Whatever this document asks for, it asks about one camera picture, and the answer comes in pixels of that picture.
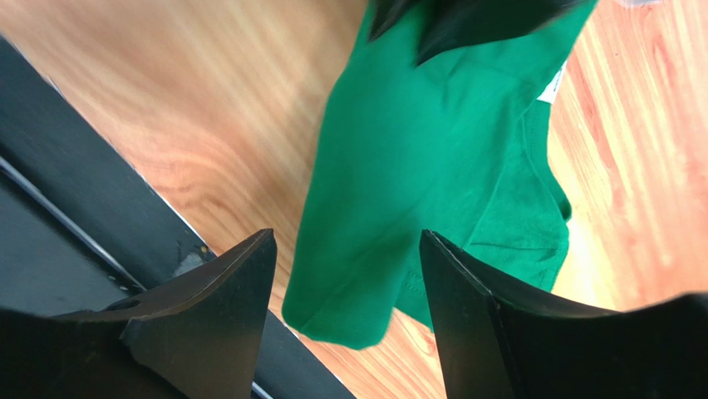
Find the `green t-shirt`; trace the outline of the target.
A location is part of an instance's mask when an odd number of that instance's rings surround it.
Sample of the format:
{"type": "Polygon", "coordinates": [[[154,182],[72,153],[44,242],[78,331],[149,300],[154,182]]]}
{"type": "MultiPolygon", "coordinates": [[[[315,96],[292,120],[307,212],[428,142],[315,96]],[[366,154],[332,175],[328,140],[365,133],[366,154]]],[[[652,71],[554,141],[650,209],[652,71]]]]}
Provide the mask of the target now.
{"type": "Polygon", "coordinates": [[[548,291],[572,215],[548,164],[569,56],[559,66],[457,54],[370,66],[371,2],[327,100],[282,307],[300,335],[351,349],[377,345],[395,310],[431,325],[424,230],[548,291]]]}

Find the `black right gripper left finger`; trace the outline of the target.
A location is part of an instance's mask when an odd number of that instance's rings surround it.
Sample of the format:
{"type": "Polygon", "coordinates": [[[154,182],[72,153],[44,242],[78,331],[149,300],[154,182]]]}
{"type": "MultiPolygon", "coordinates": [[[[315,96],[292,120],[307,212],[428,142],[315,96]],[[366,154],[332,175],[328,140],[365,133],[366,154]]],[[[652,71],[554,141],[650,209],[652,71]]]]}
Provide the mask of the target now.
{"type": "Polygon", "coordinates": [[[246,398],[273,282],[271,229],[100,312],[67,332],[55,398],[246,398]]]}

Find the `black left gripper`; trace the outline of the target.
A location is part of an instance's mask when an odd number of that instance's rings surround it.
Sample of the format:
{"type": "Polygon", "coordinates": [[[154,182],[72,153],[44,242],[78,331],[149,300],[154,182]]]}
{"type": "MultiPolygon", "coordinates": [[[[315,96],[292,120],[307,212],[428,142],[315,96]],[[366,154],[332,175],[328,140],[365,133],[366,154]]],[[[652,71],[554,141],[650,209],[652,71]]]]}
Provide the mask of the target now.
{"type": "Polygon", "coordinates": [[[419,66],[457,54],[484,66],[559,66],[586,21],[584,1],[372,1],[367,63],[419,66]]]}

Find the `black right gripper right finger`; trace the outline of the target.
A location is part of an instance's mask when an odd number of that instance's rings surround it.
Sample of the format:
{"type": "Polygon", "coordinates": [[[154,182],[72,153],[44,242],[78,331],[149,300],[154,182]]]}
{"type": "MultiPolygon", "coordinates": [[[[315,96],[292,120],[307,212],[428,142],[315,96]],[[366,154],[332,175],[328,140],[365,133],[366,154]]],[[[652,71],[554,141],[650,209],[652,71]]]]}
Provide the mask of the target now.
{"type": "Polygon", "coordinates": [[[535,288],[435,232],[420,259],[450,398],[623,398],[612,311],[535,288]]]}

